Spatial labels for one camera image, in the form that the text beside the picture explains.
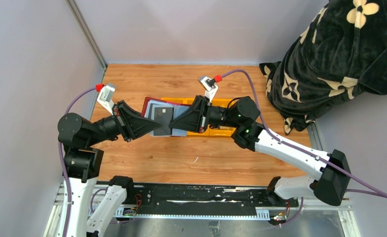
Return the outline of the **black VIP credit card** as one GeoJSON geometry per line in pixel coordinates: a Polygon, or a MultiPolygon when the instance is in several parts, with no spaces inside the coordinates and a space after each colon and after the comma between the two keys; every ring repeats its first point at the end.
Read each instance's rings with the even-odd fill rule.
{"type": "Polygon", "coordinates": [[[172,129],[169,127],[170,122],[173,119],[174,108],[154,106],[152,118],[154,121],[159,122],[160,126],[153,131],[153,136],[170,136],[172,129]]]}

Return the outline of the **red leather card holder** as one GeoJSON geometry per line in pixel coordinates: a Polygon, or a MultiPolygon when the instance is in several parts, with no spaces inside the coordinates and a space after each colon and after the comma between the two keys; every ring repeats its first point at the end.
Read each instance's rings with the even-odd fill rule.
{"type": "Polygon", "coordinates": [[[152,98],[152,97],[146,97],[145,100],[144,100],[144,103],[143,103],[143,109],[142,109],[142,112],[141,112],[141,115],[144,116],[145,118],[148,117],[148,114],[150,113],[150,104],[153,103],[153,104],[164,104],[164,105],[181,105],[180,103],[176,103],[176,102],[171,102],[171,101],[165,101],[165,100],[160,100],[160,99],[156,99],[156,98],[152,98]]]}

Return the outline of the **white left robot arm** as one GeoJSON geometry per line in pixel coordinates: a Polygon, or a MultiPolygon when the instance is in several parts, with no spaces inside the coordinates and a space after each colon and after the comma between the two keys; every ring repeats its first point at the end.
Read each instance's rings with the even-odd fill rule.
{"type": "Polygon", "coordinates": [[[64,202],[60,235],[64,237],[102,237],[118,207],[135,199],[133,179],[114,176],[99,206],[89,214],[93,191],[97,184],[104,151],[93,145],[138,139],[160,123],[143,117],[124,101],[113,105],[112,114],[90,122],[76,113],[63,115],[58,122],[60,151],[64,152],[64,202]]]}

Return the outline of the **white cards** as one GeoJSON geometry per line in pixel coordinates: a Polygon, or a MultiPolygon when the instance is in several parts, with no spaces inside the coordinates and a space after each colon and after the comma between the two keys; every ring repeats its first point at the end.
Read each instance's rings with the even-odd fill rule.
{"type": "Polygon", "coordinates": [[[150,135],[152,137],[186,137],[187,131],[170,128],[169,124],[174,118],[187,111],[189,107],[189,105],[185,104],[147,97],[143,105],[143,115],[145,118],[160,123],[160,127],[150,132],[150,135]]]}

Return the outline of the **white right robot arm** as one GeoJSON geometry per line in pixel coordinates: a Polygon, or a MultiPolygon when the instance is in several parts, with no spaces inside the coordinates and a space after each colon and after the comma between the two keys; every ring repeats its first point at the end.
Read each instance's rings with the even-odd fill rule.
{"type": "Polygon", "coordinates": [[[315,197],[321,202],[339,206],[350,182],[346,155],[315,150],[282,137],[256,121],[260,115],[256,103],[241,97],[228,108],[212,105],[204,96],[196,96],[193,104],[175,117],[170,128],[203,133],[208,127],[233,127],[234,142],[243,149],[267,154],[304,171],[305,176],[274,177],[266,192],[267,202],[279,206],[290,198],[315,197]]]}

